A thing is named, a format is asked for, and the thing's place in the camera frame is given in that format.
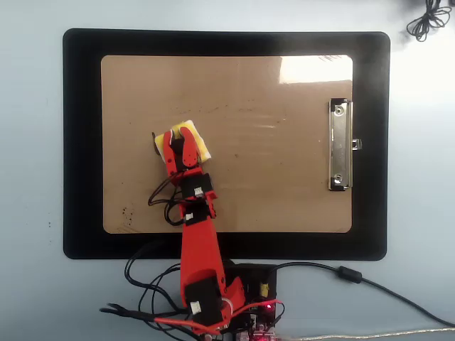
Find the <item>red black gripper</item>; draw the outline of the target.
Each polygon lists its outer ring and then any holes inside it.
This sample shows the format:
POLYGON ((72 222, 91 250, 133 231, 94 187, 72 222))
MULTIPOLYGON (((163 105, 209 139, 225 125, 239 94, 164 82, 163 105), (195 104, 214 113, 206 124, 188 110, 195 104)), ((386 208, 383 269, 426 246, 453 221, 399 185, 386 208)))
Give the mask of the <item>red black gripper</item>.
POLYGON ((214 199, 213 184, 202 169, 200 151, 193 133, 187 126, 180 128, 183 140, 173 140, 173 130, 164 134, 163 152, 171 182, 181 189, 185 200, 214 199))

